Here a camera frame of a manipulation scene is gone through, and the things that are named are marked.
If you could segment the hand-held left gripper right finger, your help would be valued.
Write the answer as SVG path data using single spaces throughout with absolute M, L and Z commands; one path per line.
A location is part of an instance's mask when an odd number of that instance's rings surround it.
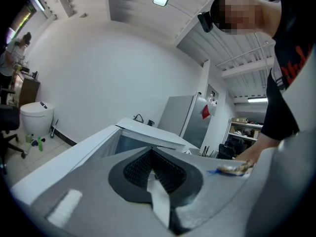
M 202 189 L 201 171 L 158 148 L 152 148 L 152 170 L 169 195 L 172 208 L 192 203 Z

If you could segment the person's black t-shirt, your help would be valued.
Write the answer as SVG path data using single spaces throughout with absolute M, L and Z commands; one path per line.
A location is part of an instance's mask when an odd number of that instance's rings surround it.
M 282 95 L 304 67 L 315 44 L 315 37 L 305 29 L 303 13 L 288 0 L 280 0 L 280 3 L 280 23 L 273 36 L 275 62 L 267 79 L 268 107 L 261 130 L 264 135 L 279 141 L 299 131 Z

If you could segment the silver fridge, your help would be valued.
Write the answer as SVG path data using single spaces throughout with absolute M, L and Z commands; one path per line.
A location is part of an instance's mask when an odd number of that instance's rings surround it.
M 197 148 L 202 146 L 211 114 L 202 119 L 202 109 L 208 101 L 199 93 L 169 97 L 158 128 L 178 135 Z

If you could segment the crumpled tape with blue strip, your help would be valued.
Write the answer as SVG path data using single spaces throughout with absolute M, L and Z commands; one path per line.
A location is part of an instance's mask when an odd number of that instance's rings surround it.
M 249 175 L 252 172 L 254 166 L 255 163 L 251 160 L 248 160 L 240 166 L 220 165 L 216 168 L 216 170 L 208 170 L 206 173 L 208 175 L 222 174 L 241 177 Z

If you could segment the toilet brush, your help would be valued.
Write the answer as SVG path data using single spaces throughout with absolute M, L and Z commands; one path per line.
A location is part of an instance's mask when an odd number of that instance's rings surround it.
M 57 127 L 58 121 L 59 121 L 59 120 L 57 120 L 56 123 L 52 126 L 52 131 L 51 131 L 51 134 L 50 134 L 50 138 L 54 138 L 55 129 L 56 129 L 56 127 Z

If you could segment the white microwave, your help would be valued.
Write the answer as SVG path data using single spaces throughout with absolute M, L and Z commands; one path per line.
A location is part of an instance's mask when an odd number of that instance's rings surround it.
M 198 153 L 196 146 L 174 133 L 124 118 L 116 125 L 91 135 L 31 172 L 10 188 L 11 194 L 27 205 L 32 204 L 42 192 L 86 161 L 114 154 L 122 135 L 182 153 Z

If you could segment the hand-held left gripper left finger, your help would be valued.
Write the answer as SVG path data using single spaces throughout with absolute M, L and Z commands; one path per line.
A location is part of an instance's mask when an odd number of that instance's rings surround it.
M 113 190 L 127 202 L 152 203 L 147 191 L 148 178 L 152 171 L 152 147 L 138 150 L 135 154 L 112 167 L 108 181 Z

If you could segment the person's left forearm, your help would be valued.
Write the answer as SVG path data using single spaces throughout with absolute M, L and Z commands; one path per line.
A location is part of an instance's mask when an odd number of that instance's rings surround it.
M 263 150 L 267 148 L 277 147 L 280 141 L 272 139 L 267 135 L 261 133 L 257 141 L 239 156 L 235 158 L 238 161 L 252 161 L 256 163 L 260 157 L 260 154 Z

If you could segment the brown wooden desk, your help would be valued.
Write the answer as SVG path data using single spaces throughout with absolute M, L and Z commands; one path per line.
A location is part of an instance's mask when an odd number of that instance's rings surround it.
M 23 105 L 36 102 L 40 82 L 23 73 L 19 73 L 22 80 L 22 86 L 19 94 L 19 108 Z

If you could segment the grey wall panel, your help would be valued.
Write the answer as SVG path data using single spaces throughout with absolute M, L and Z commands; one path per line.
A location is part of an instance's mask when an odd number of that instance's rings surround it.
M 212 116 L 215 116 L 216 114 L 216 109 L 218 106 L 218 97 L 218 92 L 210 84 L 208 84 L 205 99 L 208 101 L 209 112 Z

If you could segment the white toilet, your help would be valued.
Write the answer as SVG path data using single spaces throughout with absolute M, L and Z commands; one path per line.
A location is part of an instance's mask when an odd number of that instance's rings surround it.
M 28 135 L 43 137 L 50 131 L 54 107 L 47 102 L 33 102 L 21 106 L 21 122 Z

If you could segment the black office chair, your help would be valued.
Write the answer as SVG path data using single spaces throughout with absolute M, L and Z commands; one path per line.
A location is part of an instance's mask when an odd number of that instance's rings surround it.
M 10 143 L 11 140 L 15 139 L 19 142 L 17 134 L 4 137 L 3 133 L 9 133 L 10 131 L 17 130 L 20 126 L 20 112 L 16 106 L 7 104 L 0 104 L 0 159 L 2 162 L 1 171 L 3 175 L 7 174 L 5 165 L 5 156 L 7 149 L 10 148 L 21 153 L 21 158 L 25 158 L 28 154 L 25 150 Z

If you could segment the white metal shelf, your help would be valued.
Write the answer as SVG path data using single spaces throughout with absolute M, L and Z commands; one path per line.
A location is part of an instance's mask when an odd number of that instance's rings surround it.
M 247 147 L 250 147 L 257 141 L 262 127 L 261 124 L 248 122 L 245 118 L 231 118 L 228 121 L 223 144 L 226 141 L 230 141 L 245 144 Z

